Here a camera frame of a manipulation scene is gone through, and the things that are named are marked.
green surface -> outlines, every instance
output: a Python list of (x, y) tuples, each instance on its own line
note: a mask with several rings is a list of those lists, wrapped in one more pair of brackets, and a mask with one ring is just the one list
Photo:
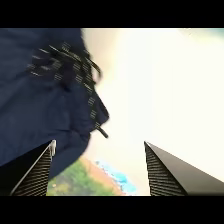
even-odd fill
[(78, 160), (49, 182), (47, 196), (115, 196), (115, 194), (112, 189), (105, 188), (89, 177), (86, 168)]

blue cloth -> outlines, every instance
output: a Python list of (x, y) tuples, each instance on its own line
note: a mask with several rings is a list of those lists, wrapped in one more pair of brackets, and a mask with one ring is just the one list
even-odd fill
[[(56, 82), (26, 71), (35, 50), (46, 42), (85, 50), (79, 28), (0, 29), (0, 166), (55, 139), (53, 177), (84, 152), (94, 126), (82, 86), (74, 82), (65, 92)], [(96, 101), (102, 124), (108, 114), (97, 94)]]

drawstring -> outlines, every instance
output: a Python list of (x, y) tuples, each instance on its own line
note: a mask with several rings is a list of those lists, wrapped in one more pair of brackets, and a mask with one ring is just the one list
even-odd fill
[(94, 95), (96, 95), (94, 88), (96, 82), (92, 77), (92, 68), (97, 71), (99, 80), (101, 79), (102, 74), (100, 68), (90, 59), (88, 51), (85, 50), (74, 53), (74, 49), (69, 44), (63, 43), (61, 48), (48, 45), (45, 49), (39, 49), (39, 53), (41, 56), (45, 55), (44, 58), (47, 58), (48, 63), (46, 63), (46, 60), (45, 63), (43, 63), (41, 61), (43, 58), (39, 57), (39, 54), (38, 56), (33, 56), (33, 64), (28, 66), (31, 73), (37, 76), (43, 76), (42, 74), (44, 74), (44, 72), (46, 73), (48, 70), (53, 70), (55, 73), (55, 80), (60, 81), (61, 86), (69, 91), (69, 84), (71, 83), (73, 76), (70, 75), (70, 72), (66, 74), (66, 72), (60, 73), (60, 71), (63, 69), (74, 70), (76, 74), (75, 80), (85, 87), (89, 95), (88, 105), (91, 110), (90, 117), (93, 120), (94, 127), (105, 138), (108, 138), (106, 132), (101, 128), (98, 119), (96, 99), (94, 97)]

white surface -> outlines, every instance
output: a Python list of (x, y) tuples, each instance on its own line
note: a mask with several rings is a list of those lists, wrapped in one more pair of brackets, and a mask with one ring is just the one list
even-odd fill
[(86, 155), (126, 173), (140, 195), (149, 194), (144, 140), (224, 181), (224, 40), (195, 33), (85, 30), (111, 116), (109, 139), (94, 132)]

navy blue fabric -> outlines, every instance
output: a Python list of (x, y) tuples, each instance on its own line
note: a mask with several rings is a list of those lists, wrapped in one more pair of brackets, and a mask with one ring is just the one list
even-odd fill
[[(74, 82), (66, 92), (26, 71), (34, 51), (46, 42), (85, 49), (79, 28), (0, 29), (0, 166), (56, 139), (53, 177), (84, 152), (94, 124), (83, 86)], [(104, 123), (108, 114), (97, 94), (96, 103)]]

